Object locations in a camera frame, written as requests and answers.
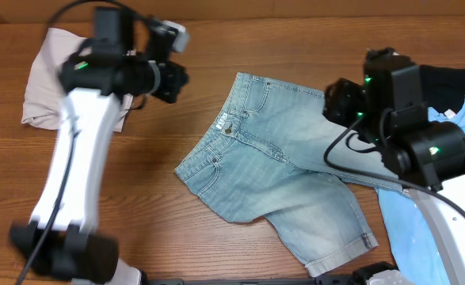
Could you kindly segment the light blue denim shorts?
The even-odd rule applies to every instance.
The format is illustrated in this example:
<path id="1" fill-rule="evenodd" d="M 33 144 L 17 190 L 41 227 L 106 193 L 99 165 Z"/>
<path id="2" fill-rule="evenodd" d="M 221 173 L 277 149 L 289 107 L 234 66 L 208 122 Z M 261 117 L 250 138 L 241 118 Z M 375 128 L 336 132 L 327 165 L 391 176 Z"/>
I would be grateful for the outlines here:
<path id="1" fill-rule="evenodd" d="M 175 170 L 226 221 L 267 219 L 314 277 L 378 245 L 349 185 L 398 190 L 324 162 L 330 148 L 336 164 L 392 176 L 369 144 L 338 140 L 342 127 L 322 115 L 323 106 L 320 90 L 239 73 L 215 121 Z"/>

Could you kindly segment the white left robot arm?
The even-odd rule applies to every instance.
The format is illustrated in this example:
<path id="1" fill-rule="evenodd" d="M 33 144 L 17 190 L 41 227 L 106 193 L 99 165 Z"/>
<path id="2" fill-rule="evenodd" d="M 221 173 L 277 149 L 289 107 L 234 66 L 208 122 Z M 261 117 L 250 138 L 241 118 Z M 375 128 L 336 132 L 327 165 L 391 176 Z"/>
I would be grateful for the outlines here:
<path id="1" fill-rule="evenodd" d="M 170 55 L 188 42 L 185 26 L 114 1 L 97 2 L 93 36 L 64 63 L 44 40 L 41 56 L 63 98 L 44 190 L 29 223 L 10 228 L 25 272 L 74 284 L 147 283 L 144 271 L 120 259 L 117 241 L 97 232 L 101 181 L 124 98 L 174 103 L 189 78 Z"/>

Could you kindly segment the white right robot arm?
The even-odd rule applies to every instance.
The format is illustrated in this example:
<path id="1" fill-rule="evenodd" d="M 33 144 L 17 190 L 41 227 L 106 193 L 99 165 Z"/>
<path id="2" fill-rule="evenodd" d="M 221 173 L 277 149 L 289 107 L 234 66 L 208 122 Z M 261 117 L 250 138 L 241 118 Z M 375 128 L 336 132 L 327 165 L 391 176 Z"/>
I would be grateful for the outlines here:
<path id="1" fill-rule="evenodd" d="M 423 215 L 451 284 L 465 284 L 465 133 L 451 122 L 428 119 L 420 67 L 391 49 L 370 51 L 359 85 L 340 78 L 325 91 L 322 111 L 355 131 L 380 154 L 389 177 L 323 159 L 347 173 L 400 184 Z"/>

